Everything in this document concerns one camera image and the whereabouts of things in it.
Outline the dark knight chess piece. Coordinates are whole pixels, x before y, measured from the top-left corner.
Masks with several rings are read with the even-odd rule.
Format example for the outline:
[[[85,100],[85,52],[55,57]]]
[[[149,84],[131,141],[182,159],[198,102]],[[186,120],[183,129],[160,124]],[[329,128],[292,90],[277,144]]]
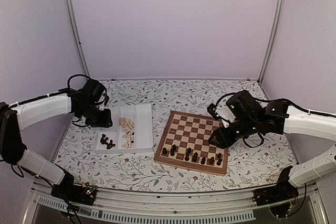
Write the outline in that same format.
[[[214,157],[211,157],[208,161],[208,164],[213,165],[214,164],[214,159],[215,159]]]

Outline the dark rook chess piece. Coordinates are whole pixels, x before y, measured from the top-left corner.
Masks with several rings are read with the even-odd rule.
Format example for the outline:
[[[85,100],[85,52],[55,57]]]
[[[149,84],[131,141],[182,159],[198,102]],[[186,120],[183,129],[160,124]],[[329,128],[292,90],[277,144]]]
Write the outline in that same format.
[[[222,164],[222,161],[223,161],[222,159],[219,159],[219,160],[217,161],[217,165],[220,166],[220,165]]]

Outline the white plastic compartment tray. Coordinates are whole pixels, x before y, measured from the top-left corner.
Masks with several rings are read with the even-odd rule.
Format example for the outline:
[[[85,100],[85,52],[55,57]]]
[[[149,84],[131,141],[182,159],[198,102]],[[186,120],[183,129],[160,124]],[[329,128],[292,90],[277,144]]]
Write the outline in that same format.
[[[151,104],[115,106],[110,110],[112,127],[95,130],[94,153],[130,154],[153,151]]]

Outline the wooden chess board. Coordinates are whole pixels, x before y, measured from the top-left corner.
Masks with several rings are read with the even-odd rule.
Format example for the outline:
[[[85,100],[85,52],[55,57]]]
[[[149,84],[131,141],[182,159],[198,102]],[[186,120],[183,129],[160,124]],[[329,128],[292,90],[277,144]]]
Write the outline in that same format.
[[[221,149],[215,145],[210,145],[209,137],[214,130],[221,127],[221,121],[216,121],[212,117],[196,115],[184,112],[171,112],[159,145],[154,155],[154,161],[158,164],[172,166],[181,169],[188,169],[193,172],[206,173],[217,176],[225,176],[227,173],[228,149]],[[175,155],[170,155],[173,145],[176,145]],[[163,148],[167,149],[167,155],[162,154]],[[185,161],[188,148],[192,149],[190,160]],[[193,154],[198,153],[197,162],[192,162]],[[222,164],[217,165],[219,159],[217,154],[221,153]],[[205,164],[201,164],[203,157],[206,157]],[[214,164],[209,165],[208,161],[214,157]]]

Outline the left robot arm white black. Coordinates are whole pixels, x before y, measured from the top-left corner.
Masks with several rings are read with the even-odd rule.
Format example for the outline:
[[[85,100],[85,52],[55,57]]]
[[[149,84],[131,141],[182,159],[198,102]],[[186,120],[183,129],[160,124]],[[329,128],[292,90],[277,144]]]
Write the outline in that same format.
[[[41,121],[59,115],[73,114],[85,118],[90,127],[112,126],[111,111],[105,106],[109,100],[105,86],[88,79],[75,90],[70,86],[57,92],[13,104],[1,103],[1,159],[12,166],[23,168],[37,177],[58,185],[58,192],[67,200],[78,195],[78,188],[68,180],[71,175],[59,166],[30,150],[22,141],[21,132]]]

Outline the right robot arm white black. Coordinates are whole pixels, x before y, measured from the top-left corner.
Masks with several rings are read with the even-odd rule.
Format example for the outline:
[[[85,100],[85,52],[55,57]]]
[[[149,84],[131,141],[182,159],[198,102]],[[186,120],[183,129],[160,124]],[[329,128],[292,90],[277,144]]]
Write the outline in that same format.
[[[335,141],[335,114],[302,108],[288,99],[266,100],[254,98],[247,90],[228,93],[226,106],[234,119],[230,121],[220,111],[220,102],[207,107],[208,113],[223,126],[216,129],[209,143],[219,148],[229,148],[238,140],[245,141],[257,134],[260,139],[268,133],[301,134]],[[292,187],[335,172],[335,146],[324,153],[294,166],[284,168],[271,190],[276,201],[284,200],[291,194]]]

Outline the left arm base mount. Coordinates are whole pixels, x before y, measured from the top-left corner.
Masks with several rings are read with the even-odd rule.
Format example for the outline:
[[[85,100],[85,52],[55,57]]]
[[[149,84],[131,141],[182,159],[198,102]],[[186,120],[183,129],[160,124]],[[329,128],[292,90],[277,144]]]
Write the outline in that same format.
[[[76,185],[74,177],[70,173],[65,173],[60,184],[53,185],[51,195],[62,200],[93,206],[97,195],[97,187],[89,182]]]

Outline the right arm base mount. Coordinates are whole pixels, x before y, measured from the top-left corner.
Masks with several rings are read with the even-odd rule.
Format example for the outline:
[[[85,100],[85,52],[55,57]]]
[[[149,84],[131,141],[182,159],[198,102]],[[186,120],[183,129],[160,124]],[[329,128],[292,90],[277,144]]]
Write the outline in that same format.
[[[290,216],[294,208],[295,201],[299,196],[297,187],[289,183],[289,173],[293,166],[284,168],[275,185],[253,191],[252,201],[257,206],[274,204],[284,200],[293,199],[294,203],[287,202],[282,205],[270,207],[271,214],[276,218],[286,218]]]

